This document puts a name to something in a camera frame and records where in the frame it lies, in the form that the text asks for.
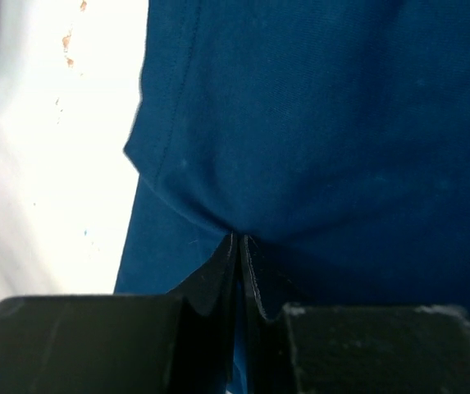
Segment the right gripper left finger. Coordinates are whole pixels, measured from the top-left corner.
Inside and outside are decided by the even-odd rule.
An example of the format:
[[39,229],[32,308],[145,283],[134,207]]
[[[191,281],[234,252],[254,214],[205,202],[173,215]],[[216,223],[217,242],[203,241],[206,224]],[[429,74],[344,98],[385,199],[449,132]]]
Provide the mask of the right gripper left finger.
[[0,393],[223,393],[232,377],[238,240],[163,295],[0,302]]

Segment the navy blue Mickey t-shirt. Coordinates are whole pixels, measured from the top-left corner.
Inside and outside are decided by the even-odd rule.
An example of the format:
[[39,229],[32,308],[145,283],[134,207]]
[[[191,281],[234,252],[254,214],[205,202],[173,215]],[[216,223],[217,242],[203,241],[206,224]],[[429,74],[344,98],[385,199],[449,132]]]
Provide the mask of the navy blue Mickey t-shirt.
[[118,293],[229,233],[327,305],[470,312],[470,1],[151,1]]

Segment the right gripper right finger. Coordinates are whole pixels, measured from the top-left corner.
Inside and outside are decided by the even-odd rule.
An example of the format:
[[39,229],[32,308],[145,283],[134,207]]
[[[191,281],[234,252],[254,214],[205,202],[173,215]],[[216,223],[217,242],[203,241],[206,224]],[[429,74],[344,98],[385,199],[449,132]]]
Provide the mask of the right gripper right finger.
[[470,393],[470,318],[455,305],[325,306],[240,239],[251,393]]

